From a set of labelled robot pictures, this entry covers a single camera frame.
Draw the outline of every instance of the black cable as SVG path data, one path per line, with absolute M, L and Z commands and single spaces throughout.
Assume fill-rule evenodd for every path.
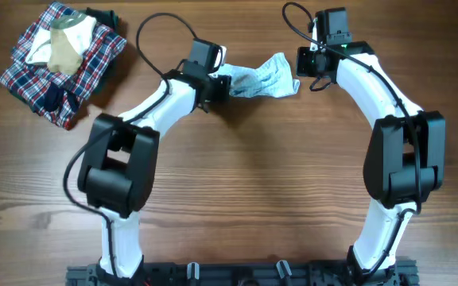
M 388 90 L 390 91 L 390 93 L 394 97 L 394 100 L 397 103 L 397 106 L 401 109 L 402 113 L 404 114 L 404 118 L 406 120 L 406 124 L 407 124 L 408 131 L 409 131 L 409 136 L 411 137 L 411 139 L 413 141 L 414 167 L 415 167 L 415 187 L 416 187 L 415 203 L 417 205 L 417 209 L 416 210 L 406 209 L 406 210 L 402 211 L 398 215 L 398 222 L 394 227 L 394 231 L 392 233 L 392 236 L 390 237 L 390 240 L 388 241 L 388 245 L 383 250 L 383 255 L 379 258 L 378 262 L 370 270 L 369 275 L 367 276 L 367 280 L 368 280 L 368 278 L 370 278 L 372 275 L 374 275 L 374 273 L 379 269 L 379 267 L 385 261 L 386 257 L 388 257 L 388 255 L 390 254 L 390 250 L 391 250 L 393 244 L 395 243 L 395 239 L 398 236 L 398 231 L 400 230 L 400 227 L 402 225 L 402 221 L 404 220 L 404 217 L 406 216 L 406 213 L 412 212 L 415 215 L 419 215 L 421 213 L 421 173 L 420 173 L 420 171 L 421 171 L 420 167 L 421 166 L 420 166 L 420 148 L 419 148 L 419 144 L 418 144 L 418 135 L 417 135 L 416 130 L 414 128 L 413 120 L 411 120 L 411 117 L 410 117 L 409 113 L 407 112 L 406 107 L 402 103 L 402 100 L 397 96 L 397 93 L 395 93 L 395 90 L 392 88 L 390 83 L 388 83 L 388 81 L 384 78 L 384 76 L 382 76 L 380 73 L 378 73 L 376 70 L 374 70 L 374 68 L 372 66 L 370 66 L 368 64 L 365 64 L 361 60 L 358 60 L 358 59 L 356 59 L 356 58 L 354 58 L 352 56 L 344 54 L 343 52 L 339 52 L 339 51 L 337 51 L 337 50 L 335 50 L 333 48 L 330 48 L 326 44 L 322 44 L 319 41 L 313 40 L 308 35 L 302 33 L 302 31 L 300 31 L 298 28 L 293 26 L 293 24 L 291 24 L 291 22 L 289 21 L 289 19 L 285 15 L 285 8 L 287 8 L 287 6 L 296 6 L 296 7 L 300 8 L 300 9 L 302 9 L 309 16 L 310 23 L 312 23 L 312 21 L 313 21 L 312 15 L 310 14 L 310 12 L 307 11 L 306 8 L 304 8 L 302 5 L 300 5 L 298 3 L 295 3 L 295 2 L 287 2 L 282 7 L 282 17 L 284 18 L 284 21 L 288 25 L 288 27 L 290 27 L 295 33 L 297 33 L 298 35 L 300 35 L 301 37 L 303 37 L 307 41 L 310 41 L 310 42 L 312 42 L 314 44 L 317 44 L 319 47 L 325 48 L 329 52 L 333 52 L 333 53 L 335 53 L 335 54 L 337 54 L 339 56 L 342 56 L 343 58 L 351 60 L 354 63 L 357 63 L 358 65 L 366 68 L 369 72 L 372 72 L 374 75 L 376 75 L 382 81 L 382 83 L 386 86 L 386 88 L 388 88 Z
M 174 17 L 176 19 L 178 19 L 179 21 L 181 21 L 183 24 L 185 24 L 187 26 L 187 28 L 190 30 L 190 32 L 192 33 L 192 35 L 194 36 L 194 38 L 197 38 L 197 35 L 195 34 L 195 32 L 193 31 L 192 27 L 185 21 L 183 20 L 181 17 L 175 15 L 175 14 L 170 14 L 170 13 L 156 13 L 156 14 L 153 14 L 149 17 L 147 17 L 140 25 L 139 25 L 139 29 L 137 31 L 137 36 L 136 36 L 136 46 L 137 46 L 137 50 L 138 50 L 138 53 L 139 53 L 139 56 L 141 56 L 141 58 L 158 74 L 160 75 L 160 77 L 164 80 L 165 82 L 165 91 L 164 91 L 164 94 L 156 101 L 154 102 L 151 106 L 149 106 L 148 108 L 146 108 L 145 110 L 143 110 L 142 112 L 140 112 L 139 114 L 137 114 L 136 116 L 134 116 L 133 118 L 129 119 L 129 120 L 126 120 L 124 122 L 120 122 L 120 123 L 117 123 L 115 125 L 113 125 L 111 128 L 107 128 L 105 129 L 104 131 L 102 131 L 101 133 L 99 133 L 97 136 L 93 137 L 93 139 L 91 140 L 88 140 L 88 142 L 86 144 L 84 144 L 80 149 L 79 151 L 76 152 L 76 154 L 70 159 L 70 161 L 68 162 L 67 164 L 67 167 L 66 169 L 64 170 L 64 174 L 63 174 L 63 190 L 64 190 L 64 194 L 67 196 L 67 198 L 70 200 L 70 202 L 72 202 L 74 205 L 76 205 L 77 207 L 85 210 L 85 211 L 89 211 L 93 214 L 96 214 L 96 215 L 100 215 L 106 222 L 106 227 L 107 227 L 107 238 L 108 238 L 108 241 L 109 241 L 109 257 L 111 259 L 111 269 L 112 269 L 112 272 L 114 274 L 114 276 L 116 278 L 118 278 L 118 274 L 116 273 L 116 264 L 115 264 L 115 256 L 114 256 L 114 250 L 113 250 L 113 245 L 112 245 L 112 221 L 109 219 L 109 217 L 107 217 L 102 211 L 98 211 L 96 209 L 93 209 L 93 208 L 90 208 L 89 206 L 85 206 L 83 205 L 82 203 L 79 203 L 78 201 L 76 201 L 74 199 L 74 197 L 72 196 L 72 193 L 70 192 L 70 190 L 68 189 L 68 177 L 70 176 L 70 172 L 72 171 L 72 168 L 73 168 L 73 165 L 74 163 L 80 158 L 80 156 L 86 152 L 86 150 L 88 150 L 90 147 L 92 147 L 96 142 L 98 142 L 100 139 L 102 139 L 103 137 L 105 137 L 106 135 L 108 135 L 109 133 L 115 131 L 118 127 L 122 126 L 123 124 L 128 124 L 128 123 L 132 123 L 132 122 L 135 122 L 137 121 L 138 119 L 144 117 L 148 112 L 150 112 L 153 108 L 155 108 L 158 104 L 160 104 L 164 99 L 165 97 L 169 94 L 169 91 L 170 91 L 170 83 L 169 81 L 165 78 L 165 75 L 158 69 L 156 68 L 149 60 L 148 58 L 146 58 L 146 56 L 144 55 L 144 53 L 141 51 L 141 49 L 139 48 L 139 35 L 141 33 L 141 30 L 142 30 L 142 27 L 144 27 L 144 24 L 147 23 L 149 20 L 155 18 L 155 17 L 159 17 L 159 16 L 170 16 L 170 17 Z

